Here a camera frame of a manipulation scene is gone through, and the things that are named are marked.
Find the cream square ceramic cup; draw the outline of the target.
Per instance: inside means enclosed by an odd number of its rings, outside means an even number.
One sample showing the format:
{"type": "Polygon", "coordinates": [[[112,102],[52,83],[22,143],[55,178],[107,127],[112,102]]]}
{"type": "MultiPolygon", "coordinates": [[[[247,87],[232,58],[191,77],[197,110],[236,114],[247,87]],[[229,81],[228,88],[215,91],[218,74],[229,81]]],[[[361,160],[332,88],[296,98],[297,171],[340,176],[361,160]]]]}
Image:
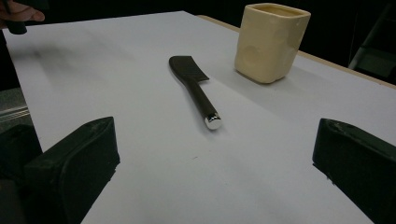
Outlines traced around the cream square ceramic cup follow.
{"type": "Polygon", "coordinates": [[[311,13],[274,3],[246,5],[234,68],[258,83],[273,83],[291,69],[311,13]]]}

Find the white table cover sheet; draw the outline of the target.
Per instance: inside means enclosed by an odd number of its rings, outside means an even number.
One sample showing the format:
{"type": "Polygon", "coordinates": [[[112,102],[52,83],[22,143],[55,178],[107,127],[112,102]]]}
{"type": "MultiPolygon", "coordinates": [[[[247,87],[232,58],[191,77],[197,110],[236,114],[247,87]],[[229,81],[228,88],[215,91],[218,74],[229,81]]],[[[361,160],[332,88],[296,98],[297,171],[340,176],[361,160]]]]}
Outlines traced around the white table cover sheet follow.
{"type": "Polygon", "coordinates": [[[234,70],[237,38],[184,11],[6,35],[43,148],[115,120],[120,165],[84,224],[372,224],[312,153],[323,118],[396,146],[396,89],[302,55],[261,85],[234,70]],[[218,129],[172,72],[178,55],[208,77],[218,129]]]}

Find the black metal frame stand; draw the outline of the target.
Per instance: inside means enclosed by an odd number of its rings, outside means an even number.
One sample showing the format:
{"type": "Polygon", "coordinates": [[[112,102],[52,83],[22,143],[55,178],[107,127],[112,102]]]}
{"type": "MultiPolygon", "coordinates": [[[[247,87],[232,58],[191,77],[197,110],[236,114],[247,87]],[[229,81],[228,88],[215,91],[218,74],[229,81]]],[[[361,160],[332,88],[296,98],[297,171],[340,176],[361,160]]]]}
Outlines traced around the black metal frame stand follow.
{"type": "Polygon", "coordinates": [[[396,0],[363,0],[355,15],[348,68],[396,79],[396,0]]]}

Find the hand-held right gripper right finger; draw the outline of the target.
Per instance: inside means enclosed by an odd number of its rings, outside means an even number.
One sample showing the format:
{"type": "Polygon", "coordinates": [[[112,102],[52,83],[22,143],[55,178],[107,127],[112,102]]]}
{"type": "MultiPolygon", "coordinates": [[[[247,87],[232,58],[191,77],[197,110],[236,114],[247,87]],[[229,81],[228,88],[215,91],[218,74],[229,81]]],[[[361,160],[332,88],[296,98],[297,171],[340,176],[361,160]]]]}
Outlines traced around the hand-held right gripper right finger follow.
{"type": "Polygon", "coordinates": [[[322,119],[312,160],[374,224],[396,224],[396,146],[351,124],[322,119]]]}

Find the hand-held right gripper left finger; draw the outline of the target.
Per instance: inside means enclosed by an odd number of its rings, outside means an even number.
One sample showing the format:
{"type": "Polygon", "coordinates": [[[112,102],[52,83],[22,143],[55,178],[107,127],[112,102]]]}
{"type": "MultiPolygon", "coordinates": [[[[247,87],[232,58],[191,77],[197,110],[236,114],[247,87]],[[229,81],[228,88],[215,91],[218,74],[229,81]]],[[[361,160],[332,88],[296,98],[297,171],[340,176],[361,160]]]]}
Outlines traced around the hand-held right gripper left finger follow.
{"type": "Polygon", "coordinates": [[[24,166],[29,224],[80,224],[120,163],[114,119],[83,124],[24,166]]]}

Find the metal floor rail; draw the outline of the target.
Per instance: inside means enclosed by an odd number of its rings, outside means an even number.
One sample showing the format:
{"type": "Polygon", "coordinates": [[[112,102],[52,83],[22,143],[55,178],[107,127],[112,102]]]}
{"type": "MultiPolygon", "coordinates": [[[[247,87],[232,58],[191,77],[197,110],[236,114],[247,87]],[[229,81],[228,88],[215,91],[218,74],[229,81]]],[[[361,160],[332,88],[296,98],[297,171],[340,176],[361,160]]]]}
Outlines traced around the metal floor rail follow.
{"type": "Polygon", "coordinates": [[[17,106],[0,111],[0,122],[12,120],[12,119],[19,119],[28,115],[29,115],[29,110],[26,105],[17,106]]]}

